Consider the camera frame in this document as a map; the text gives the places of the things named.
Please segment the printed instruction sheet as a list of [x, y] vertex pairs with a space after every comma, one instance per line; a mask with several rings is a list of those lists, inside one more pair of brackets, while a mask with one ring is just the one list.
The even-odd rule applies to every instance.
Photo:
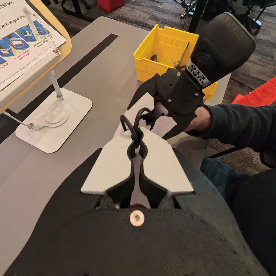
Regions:
[[1, 0], [1, 90], [66, 41], [30, 1]]

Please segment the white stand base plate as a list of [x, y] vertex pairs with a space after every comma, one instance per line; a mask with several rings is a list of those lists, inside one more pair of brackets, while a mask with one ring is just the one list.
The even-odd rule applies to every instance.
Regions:
[[62, 98], [52, 92], [23, 122], [33, 129], [20, 125], [16, 137], [44, 151], [54, 153], [60, 149], [74, 129], [92, 108], [92, 101], [65, 88]]

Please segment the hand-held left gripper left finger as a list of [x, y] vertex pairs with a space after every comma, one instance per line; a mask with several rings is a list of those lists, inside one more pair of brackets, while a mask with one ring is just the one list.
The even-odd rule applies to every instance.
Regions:
[[134, 190], [134, 141], [130, 130], [101, 150], [81, 192], [94, 195], [131, 195]]

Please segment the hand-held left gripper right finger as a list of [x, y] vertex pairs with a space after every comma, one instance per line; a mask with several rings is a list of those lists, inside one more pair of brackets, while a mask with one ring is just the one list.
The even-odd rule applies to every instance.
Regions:
[[173, 148], [166, 140], [141, 127], [141, 153], [146, 180], [159, 185], [168, 195], [194, 192]]

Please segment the red plastic tub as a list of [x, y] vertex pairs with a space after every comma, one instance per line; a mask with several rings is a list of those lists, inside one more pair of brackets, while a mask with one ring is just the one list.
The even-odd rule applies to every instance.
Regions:
[[97, 0], [98, 8], [111, 13], [125, 5], [125, 0]]

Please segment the yellow plastic bin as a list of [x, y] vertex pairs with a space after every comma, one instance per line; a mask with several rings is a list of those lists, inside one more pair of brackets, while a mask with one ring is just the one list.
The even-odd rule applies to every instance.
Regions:
[[[145, 82], [155, 74], [162, 75], [168, 68], [174, 68], [190, 42], [184, 58], [184, 64], [187, 65], [198, 37], [197, 34], [167, 26], [160, 28], [156, 24], [133, 54], [137, 79]], [[160, 63], [150, 60], [154, 54], [159, 56]]]

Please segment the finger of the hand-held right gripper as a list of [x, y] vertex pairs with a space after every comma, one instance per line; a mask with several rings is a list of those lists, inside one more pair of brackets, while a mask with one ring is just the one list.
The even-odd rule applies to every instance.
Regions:
[[164, 136], [172, 130], [177, 123], [172, 117], [161, 115], [154, 123], [151, 132], [159, 136], [162, 139], [165, 139]]
[[134, 126], [137, 113], [142, 108], [148, 108], [150, 110], [153, 110], [154, 108], [154, 98], [149, 93], [144, 94], [129, 110], [124, 113], [124, 116], [129, 120], [132, 126]]

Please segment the orange cone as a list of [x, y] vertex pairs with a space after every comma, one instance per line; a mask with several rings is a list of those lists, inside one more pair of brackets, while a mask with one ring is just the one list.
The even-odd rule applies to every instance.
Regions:
[[271, 105], [276, 101], [276, 77], [267, 81], [254, 91], [243, 96], [238, 94], [232, 104], [241, 104], [250, 107]]

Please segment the person's right hand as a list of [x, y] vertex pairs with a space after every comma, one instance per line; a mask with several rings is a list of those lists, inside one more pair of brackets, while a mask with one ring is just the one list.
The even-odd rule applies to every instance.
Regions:
[[203, 105], [195, 110], [196, 117], [191, 121], [189, 128], [191, 130], [203, 132], [210, 128], [212, 123], [211, 110], [207, 105]]

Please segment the person's right forearm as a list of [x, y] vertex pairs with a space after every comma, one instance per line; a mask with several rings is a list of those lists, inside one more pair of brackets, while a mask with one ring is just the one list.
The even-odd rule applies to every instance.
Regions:
[[199, 136], [255, 152], [276, 147], [276, 107], [218, 104], [209, 108], [211, 126]]

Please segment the person's legs in jeans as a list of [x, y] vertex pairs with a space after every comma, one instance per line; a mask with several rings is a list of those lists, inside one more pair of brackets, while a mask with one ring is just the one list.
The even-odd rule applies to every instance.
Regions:
[[207, 157], [203, 159], [200, 171], [213, 183], [228, 205], [238, 184], [247, 178], [246, 175], [238, 174], [226, 164]]

